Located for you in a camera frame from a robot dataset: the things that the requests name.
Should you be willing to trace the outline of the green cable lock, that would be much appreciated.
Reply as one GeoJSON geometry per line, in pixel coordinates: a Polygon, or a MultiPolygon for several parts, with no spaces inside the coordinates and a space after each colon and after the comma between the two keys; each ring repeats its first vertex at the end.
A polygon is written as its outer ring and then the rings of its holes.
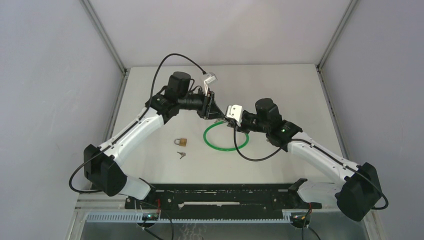
{"type": "Polygon", "coordinates": [[[239,149],[239,150],[240,150],[240,149],[242,149],[242,148],[246,147],[246,146],[248,145],[249,141],[250,141],[250,137],[249,137],[249,135],[248,135],[247,133],[245,133],[245,134],[244,134],[244,135],[245,135],[245,141],[244,141],[241,145],[237,145],[237,147],[228,147],[228,148],[224,148],[224,147],[216,146],[216,145],[212,144],[211,142],[209,142],[209,140],[208,140],[208,138],[207,138],[209,131],[210,131],[211,129],[213,129],[213,128],[215,128],[215,127],[219,126],[219,125],[224,124],[224,123],[225,123],[225,121],[223,121],[223,120],[218,120],[218,121],[214,122],[213,124],[211,124],[210,126],[208,126],[208,127],[204,130],[204,132],[203,132],[203,134],[202,134],[202,138],[203,138],[204,143],[205,143],[208,147],[212,148],[213,150],[220,151],[220,152],[233,152],[233,151],[236,151],[237,149],[239,149]]]}

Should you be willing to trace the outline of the brass padlock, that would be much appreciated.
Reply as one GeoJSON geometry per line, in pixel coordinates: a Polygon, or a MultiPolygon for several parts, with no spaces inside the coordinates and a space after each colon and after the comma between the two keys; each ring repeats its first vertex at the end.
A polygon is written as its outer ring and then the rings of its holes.
{"type": "Polygon", "coordinates": [[[186,147],[188,140],[186,138],[177,138],[174,140],[174,144],[180,147],[186,147]]]}

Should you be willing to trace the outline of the small silver key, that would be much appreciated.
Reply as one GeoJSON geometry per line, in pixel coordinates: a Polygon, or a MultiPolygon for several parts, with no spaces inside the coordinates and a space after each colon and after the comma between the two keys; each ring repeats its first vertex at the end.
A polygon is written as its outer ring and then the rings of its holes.
{"type": "Polygon", "coordinates": [[[180,155],[180,159],[182,159],[183,157],[185,157],[187,154],[185,152],[177,152],[180,155]]]}

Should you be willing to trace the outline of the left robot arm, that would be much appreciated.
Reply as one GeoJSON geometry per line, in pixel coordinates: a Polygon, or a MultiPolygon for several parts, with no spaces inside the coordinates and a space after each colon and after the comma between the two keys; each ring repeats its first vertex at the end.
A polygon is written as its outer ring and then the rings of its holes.
{"type": "Polygon", "coordinates": [[[119,133],[99,146],[88,145],[83,151],[84,176],[109,197],[126,195],[136,198],[138,204],[149,209],[157,196],[148,183],[126,175],[121,169],[130,153],[150,134],[165,125],[181,110],[196,111],[204,120],[223,119],[224,113],[215,102],[210,84],[217,81],[214,73],[202,76],[204,88],[194,93],[192,78],[181,71],[174,72],[167,85],[145,104],[141,112],[119,133]]]}

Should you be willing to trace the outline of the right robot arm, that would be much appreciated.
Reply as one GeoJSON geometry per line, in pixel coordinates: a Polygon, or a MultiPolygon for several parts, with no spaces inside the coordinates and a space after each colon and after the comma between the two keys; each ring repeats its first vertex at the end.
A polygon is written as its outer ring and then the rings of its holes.
{"type": "Polygon", "coordinates": [[[289,194],[293,207],[302,208],[307,203],[338,207],[346,217],[359,222],[369,211],[389,206],[373,165],[368,162],[360,165],[323,147],[301,127],[283,119],[270,98],[259,99],[255,109],[251,113],[241,105],[229,105],[225,119],[235,132],[265,134],[271,145],[302,158],[330,180],[329,183],[302,180],[289,194]]]}

